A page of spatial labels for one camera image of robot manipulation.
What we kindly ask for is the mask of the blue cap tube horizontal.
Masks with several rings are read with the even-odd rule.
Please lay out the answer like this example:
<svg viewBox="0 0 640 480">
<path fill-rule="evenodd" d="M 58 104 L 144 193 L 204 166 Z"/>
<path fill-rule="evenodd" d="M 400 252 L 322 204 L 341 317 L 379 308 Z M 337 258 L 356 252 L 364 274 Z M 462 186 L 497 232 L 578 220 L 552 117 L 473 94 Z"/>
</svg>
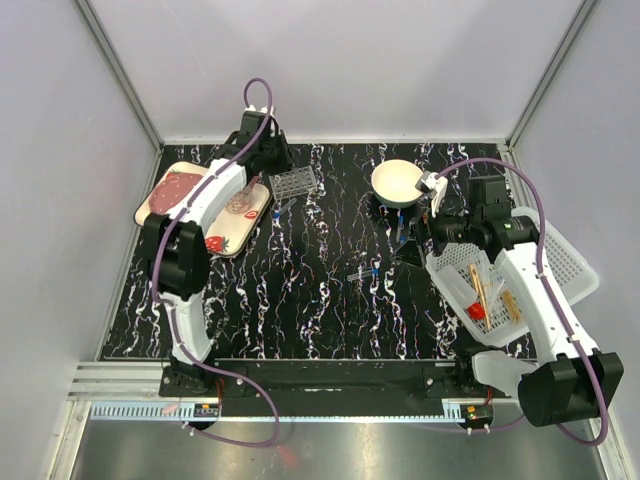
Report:
<svg viewBox="0 0 640 480">
<path fill-rule="evenodd" d="M 350 274 L 347 276 L 347 280 L 349 282 L 352 281 L 360 281 L 364 278 L 368 278 L 368 277 L 375 277 L 379 274 L 379 270 L 372 268 L 372 269 L 368 269 L 368 270 L 362 270 L 362 271 L 358 271 L 356 273 Z"/>
</svg>

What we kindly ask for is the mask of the white wash bottle red cap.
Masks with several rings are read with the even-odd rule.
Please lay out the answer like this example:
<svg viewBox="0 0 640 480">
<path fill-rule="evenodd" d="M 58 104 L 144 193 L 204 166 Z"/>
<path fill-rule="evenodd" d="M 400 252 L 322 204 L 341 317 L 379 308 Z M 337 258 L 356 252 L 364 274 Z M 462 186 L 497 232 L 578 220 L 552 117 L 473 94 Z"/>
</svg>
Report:
<svg viewBox="0 0 640 480">
<path fill-rule="evenodd" d="M 444 267 L 439 274 L 448 288 L 453 300 L 462 307 L 473 320 L 484 320 L 485 309 L 480 303 L 478 292 L 451 265 Z"/>
</svg>

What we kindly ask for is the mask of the wooden test tube clamp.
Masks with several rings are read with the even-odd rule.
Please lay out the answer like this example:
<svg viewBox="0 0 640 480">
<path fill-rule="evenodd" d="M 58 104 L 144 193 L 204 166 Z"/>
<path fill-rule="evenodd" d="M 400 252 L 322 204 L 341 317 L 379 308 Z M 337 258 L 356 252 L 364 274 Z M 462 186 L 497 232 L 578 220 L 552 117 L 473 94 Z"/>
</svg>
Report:
<svg viewBox="0 0 640 480">
<path fill-rule="evenodd" d="M 470 264 L 469 272 L 470 272 L 471 280 L 473 282 L 474 289 L 476 290 L 476 293 L 480 299 L 480 304 L 482 305 L 482 308 L 484 311 L 484 319 L 485 319 L 486 327 L 490 329 L 492 326 L 491 318 L 490 318 L 490 310 L 486 300 L 485 290 L 480 278 L 478 267 L 475 264 Z"/>
</svg>

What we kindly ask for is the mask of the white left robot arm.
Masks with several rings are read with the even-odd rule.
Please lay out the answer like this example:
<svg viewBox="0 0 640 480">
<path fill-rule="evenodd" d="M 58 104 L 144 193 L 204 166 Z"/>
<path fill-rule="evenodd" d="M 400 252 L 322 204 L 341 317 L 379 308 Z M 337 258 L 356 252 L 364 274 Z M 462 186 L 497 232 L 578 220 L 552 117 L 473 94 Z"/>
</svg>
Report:
<svg viewBox="0 0 640 480">
<path fill-rule="evenodd" d="M 193 395 L 208 394 L 216 382 L 214 369 L 202 363 L 211 352 L 203 318 L 203 290 L 209 278 L 205 233 L 254 177 L 291 168 L 286 137 L 270 109 L 248 108 L 240 128 L 218 148 L 195 186 L 168 212 L 151 213 L 143 223 L 152 297 L 165 307 L 171 356 L 187 365 L 180 381 Z"/>
</svg>

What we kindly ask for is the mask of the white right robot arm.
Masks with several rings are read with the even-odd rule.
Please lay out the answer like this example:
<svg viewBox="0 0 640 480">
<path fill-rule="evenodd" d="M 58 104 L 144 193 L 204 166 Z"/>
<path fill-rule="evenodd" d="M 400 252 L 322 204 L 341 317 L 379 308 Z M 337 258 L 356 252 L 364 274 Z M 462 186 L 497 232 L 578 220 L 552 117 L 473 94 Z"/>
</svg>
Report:
<svg viewBox="0 0 640 480">
<path fill-rule="evenodd" d="M 469 181 L 471 210 L 463 216 L 439 213 L 447 182 L 426 173 L 422 184 L 431 204 L 414 217 L 413 240 L 432 242 L 425 267 L 441 295 L 480 347 L 456 363 L 454 384 L 466 396 L 492 387 L 519 402 L 536 427 L 591 418 L 608 418 L 608 407 L 624 373 L 615 353 L 603 353 L 571 309 L 549 265 L 544 247 L 546 221 L 540 208 L 512 208 L 500 176 Z M 469 247 L 474 250 L 466 252 Z M 508 332 L 504 324 L 482 333 L 464 312 L 458 270 L 447 275 L 435 266 L 451 253 L 466 253 L 463 263 L 479 258 L 504 281 L 501 292 L 515 296 L 524 324 Z"/>
</svg>

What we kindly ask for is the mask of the clear test tube rack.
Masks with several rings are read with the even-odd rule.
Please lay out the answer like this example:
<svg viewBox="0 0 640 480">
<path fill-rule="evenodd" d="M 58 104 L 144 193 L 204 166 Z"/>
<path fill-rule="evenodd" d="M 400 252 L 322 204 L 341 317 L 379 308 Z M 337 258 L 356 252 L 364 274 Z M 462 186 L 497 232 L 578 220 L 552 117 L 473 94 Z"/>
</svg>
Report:
<svg viewBox="0 0 640 480">
<path fill-rule="evenodd" d="M 311 166 L 272 175 L 269 181 L 276 201 L 307 195 L 317 190 L 317 181 Z"/>
</svg>

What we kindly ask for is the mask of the blue cap tube under bowl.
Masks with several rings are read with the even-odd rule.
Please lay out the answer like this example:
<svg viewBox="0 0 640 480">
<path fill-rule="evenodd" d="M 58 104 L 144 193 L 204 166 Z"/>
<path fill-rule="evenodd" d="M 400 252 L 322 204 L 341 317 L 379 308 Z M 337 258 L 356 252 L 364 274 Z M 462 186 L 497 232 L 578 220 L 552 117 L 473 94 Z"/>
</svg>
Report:
<svg viewBox="0 0 640 480">
<path fill-rule="evenodd" d="M 398 212 L 398 218 L 397 218 L 397 227 L 396 227 L 396 242 L 399 244 L 402 242 L 403 237 L 403 228 L 404 228 L 404 216 L 401 214 L 401 212 Z"/>
</svg>

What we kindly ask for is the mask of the pink floral mug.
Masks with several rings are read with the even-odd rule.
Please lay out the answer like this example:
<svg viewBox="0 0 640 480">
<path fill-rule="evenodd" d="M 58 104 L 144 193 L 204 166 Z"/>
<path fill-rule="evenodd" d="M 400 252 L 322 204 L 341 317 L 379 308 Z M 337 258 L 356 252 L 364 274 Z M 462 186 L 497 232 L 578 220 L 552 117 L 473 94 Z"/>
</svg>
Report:
<svg viewBox="0 0 640 480">
<path fill-rule="evenodd" d="M 250 210 L 252 205 L 252 191 L 259 180 L 259 176 L 254 176 L 249 183 L 238 193 L 236 193 L 226 205 L 226 210 L 231 214 L 244 214 Z"/>
</svg>

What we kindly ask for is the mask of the cream green bowl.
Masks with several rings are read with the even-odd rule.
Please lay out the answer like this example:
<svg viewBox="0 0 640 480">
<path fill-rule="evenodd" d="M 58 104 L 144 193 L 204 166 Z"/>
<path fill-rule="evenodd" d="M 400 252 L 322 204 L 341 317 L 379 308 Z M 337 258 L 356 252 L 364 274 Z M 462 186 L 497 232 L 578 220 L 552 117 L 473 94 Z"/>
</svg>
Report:
<svg viewBox="0 0 640 480">
<path fill-rule="evenodd" d="M 402 209 L 414 205 L 422 196 L 418 184 L 423 171 L 401 159 L 386 160 L 371 174 L 371 185 L 377 200 L 384 206 Z"/>
</svg>

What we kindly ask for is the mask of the pink dotted plate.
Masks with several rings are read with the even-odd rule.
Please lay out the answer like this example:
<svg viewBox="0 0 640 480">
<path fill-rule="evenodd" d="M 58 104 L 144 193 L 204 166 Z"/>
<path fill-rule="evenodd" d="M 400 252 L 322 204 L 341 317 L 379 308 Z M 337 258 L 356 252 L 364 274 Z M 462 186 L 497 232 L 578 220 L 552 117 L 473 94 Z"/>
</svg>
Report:
<svg viewBox="0 0 640 480">
<path fill-rule="evenodd" d="M 194 173 L 168 174 L 151 192 L 148 200 L 150 212 L 166 214 L 178 205 L 201 179 L 201 175 Z"/>
</svg>

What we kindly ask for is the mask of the strawberry print tray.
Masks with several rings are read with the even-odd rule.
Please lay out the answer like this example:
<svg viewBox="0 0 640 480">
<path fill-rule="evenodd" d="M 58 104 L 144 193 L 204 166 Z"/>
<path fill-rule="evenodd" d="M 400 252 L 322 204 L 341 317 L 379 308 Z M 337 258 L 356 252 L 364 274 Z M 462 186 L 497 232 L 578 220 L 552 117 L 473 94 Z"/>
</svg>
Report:
<svg viewBox="0 0 640 480">
<path fill-rule="evenodd" d="M 205 167 L 184 161 L 176 162 L 161 177 L 159 183 L 170 173 L 194 173 L 203 177 L 206 172 L 207 168 Z M 146 217 L 151 213 L 148 204 L 151 192 L 134 214 L 134 222 L 140 227 L 143 226 Z M 249 211 L 244 214 L 231 214 L 225 207 L 205 234 L 205 245 L 208 251 L 221 257 L 233 258 L 237 256 L 245 247 L 262 215 L 268 209 L 271 200 L 270 190 L 265 185 L 256 183 L 252 191 L 252 205 Z"/>
</svg>

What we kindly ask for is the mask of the white plastic basket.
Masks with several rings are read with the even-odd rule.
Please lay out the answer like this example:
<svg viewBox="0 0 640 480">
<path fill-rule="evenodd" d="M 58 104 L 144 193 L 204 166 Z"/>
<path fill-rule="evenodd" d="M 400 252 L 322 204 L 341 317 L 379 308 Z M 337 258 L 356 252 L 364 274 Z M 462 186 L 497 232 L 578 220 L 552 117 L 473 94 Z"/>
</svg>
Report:
<svg viewBox="0 0 640 480">
<path fill-rule="evenodd" d="M 576 304 L 598 288 L 599 277 L 596 272 L 551 223 L 546 224 L 545 249 L 548 265 L 569 304 Z M 486 253 L 469 243 L 449 244 L 441 255 L 428 254 L 426 257 L 426 269 L 432 282 L 474 340 L 501 348 L 526 335 L 529 329 L 524 315 L 521 314 L 521 320 L 514 323 L 502 302 L 501 294 L 505 290 L 511 290 L 506 281 L 497 305 L 490 313 L 490 329 L 486 327 L 485 319 L 471 319 L 465 310 L 454 302 L 439 271 L 451 265 L 474 288 L 469 272 L 470 264 L 475 264 L 479 271 L 481 267 L 491 265 Z"/>
</svg>

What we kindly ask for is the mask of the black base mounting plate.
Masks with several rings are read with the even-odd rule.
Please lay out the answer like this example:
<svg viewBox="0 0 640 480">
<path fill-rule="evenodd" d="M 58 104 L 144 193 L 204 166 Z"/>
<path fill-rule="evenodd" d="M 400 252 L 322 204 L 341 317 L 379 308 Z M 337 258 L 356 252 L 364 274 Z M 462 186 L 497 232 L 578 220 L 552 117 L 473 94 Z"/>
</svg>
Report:
<svg viewBox="0 0 640 480">
<path fill-rule="evenodd" d="M 487 388 L 465 377 L 452 360 L 239 360 L 216 369 L 164 365 L 161 397 L 221 397 L 226 417 L 272 416 L 259 384 L 282 417 L 417 417 L 444 411 L 444 400 L 483 403 Z"/>
</svg>

